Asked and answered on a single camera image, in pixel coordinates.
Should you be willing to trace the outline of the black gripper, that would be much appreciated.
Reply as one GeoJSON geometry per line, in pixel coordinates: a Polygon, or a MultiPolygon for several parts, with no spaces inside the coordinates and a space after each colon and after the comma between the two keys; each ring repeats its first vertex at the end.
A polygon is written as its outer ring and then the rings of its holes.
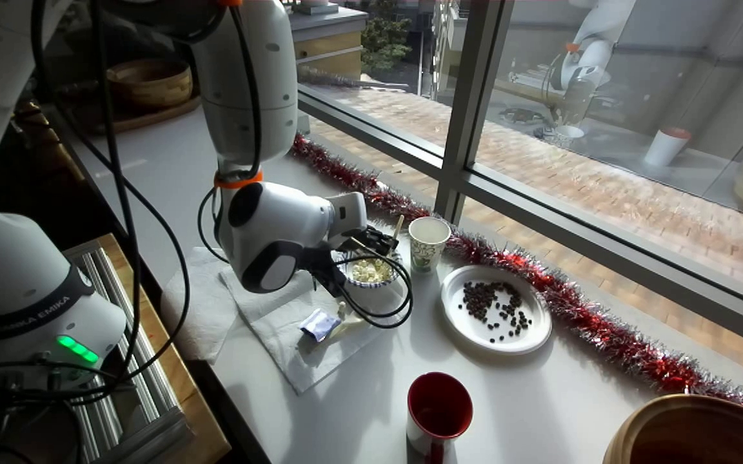
{"type": "Polygon", "coordinates": [[[396,257],[396,242],[400,242],[396,230],[381,230],[380,232],[374,227],[363,227],[363,230],[352,230],[351,238],[359,241],[362,246],[367,246],[368,251],[383,255],[383,257],[396,257]]]}

